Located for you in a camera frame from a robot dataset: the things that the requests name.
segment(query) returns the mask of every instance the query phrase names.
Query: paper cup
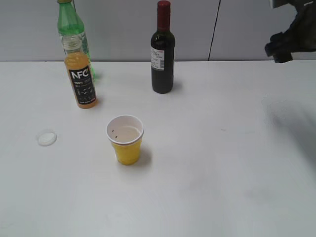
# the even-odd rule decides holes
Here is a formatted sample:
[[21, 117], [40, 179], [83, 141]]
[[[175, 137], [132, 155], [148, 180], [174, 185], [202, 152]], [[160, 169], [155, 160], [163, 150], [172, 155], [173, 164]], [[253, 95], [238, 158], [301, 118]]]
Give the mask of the paper cup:
[[143, 123], [132, 115], [118, 116], [107, 126], [107, 136], [114, 147], [117, 159], [125, 165], [138, 161], [143, 135]]

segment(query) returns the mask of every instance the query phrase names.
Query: green bottle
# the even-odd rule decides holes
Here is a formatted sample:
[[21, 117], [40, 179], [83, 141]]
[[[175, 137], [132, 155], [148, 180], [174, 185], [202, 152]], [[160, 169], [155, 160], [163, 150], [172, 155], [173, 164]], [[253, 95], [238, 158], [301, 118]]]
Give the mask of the green bottle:
[[[58, 0], [57, 2], [59, 3], [58, 33], [60, 37], [78, 36], [82, 42], [82, 50], [88, 56], [90, 61], [91, 59], [88, 41], [84, 31], [84, 24], [71, 4], [72, 0]], [[91, 63], [90, 68], [94, 78], [94, 69], [92, 68]]]

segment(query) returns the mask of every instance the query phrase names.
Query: orange juice bottle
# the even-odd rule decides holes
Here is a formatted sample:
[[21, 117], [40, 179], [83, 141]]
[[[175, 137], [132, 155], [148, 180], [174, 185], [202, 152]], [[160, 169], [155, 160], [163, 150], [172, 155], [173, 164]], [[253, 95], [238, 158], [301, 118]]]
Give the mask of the orange juice bottle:
[[67, 54], [66, 69], [77, 104], [83, 109], [92, 108], [97, 104], [97, 96], [92, 81], [89, 59], [82, 51], [81, 40], [77, 36], [63, 36], [62, 43]]

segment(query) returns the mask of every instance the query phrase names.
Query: cup rim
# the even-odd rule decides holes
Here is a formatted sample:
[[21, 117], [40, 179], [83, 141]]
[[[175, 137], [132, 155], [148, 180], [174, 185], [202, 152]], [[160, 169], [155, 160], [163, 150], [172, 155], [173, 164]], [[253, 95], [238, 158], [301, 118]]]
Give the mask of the cup rim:
[[[118, 141], [115, 141], [115, 140], [112, 139], [112, 138], [109, 136], [109, 134], [108, 134], [108, 127], [109, 127], [110, 123], [111, 123], [113, 120], [115, 120], [115, 119], [117, 119], [117, 118], [120, 118], [120, 117], [124, 117], [124, 116], [133, 117], [133, 118], [137, 119], [137, 120], [141, 123], [141, 125], [142, 125], [142, 131], [141, 131], [141, 133], [139, 134], [139, 136], [138, 136], [137, 138], [135, 138], [134, 140], [130, 141], [130, 142], [118, 142]], [[137, 142], [138, 140], [140, 140], [140, 139], [143, 137], [143, 135], [144, 135], [144, 125], [143, 125], [143, 122], [142, 122], [139, 118], [137, 118], [136, 116], [134, 116], [134, 115], [119, 115], [119, 116], [116, 116], [115, 118], [113, 118], [113, 119], [111, 119], [111, 120], [109, 121], [109, 123], [108, 123], [108, 125], [107, 125], [107, 127], [106, 127], [106, 134], [107, 134], [107, 136], [108, 136], [108, 139], [109, 139], [111, 142], [113, 142], [114, 144], [117, 144], [117, 145], [131, 145], [131, 144]]]

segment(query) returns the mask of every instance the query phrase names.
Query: black bottle label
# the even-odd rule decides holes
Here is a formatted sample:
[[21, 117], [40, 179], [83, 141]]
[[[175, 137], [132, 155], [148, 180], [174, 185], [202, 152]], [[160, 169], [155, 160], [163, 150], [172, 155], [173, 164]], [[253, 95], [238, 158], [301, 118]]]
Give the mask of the black bottle label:
[[89, 66], [79, 70], [69, 70], [69, 75], [78, 103], [87, 105], [95, 101], [96, 95]]
[[151, 48], [152, 68], [157, 71], [164, 71], [164, 51]]

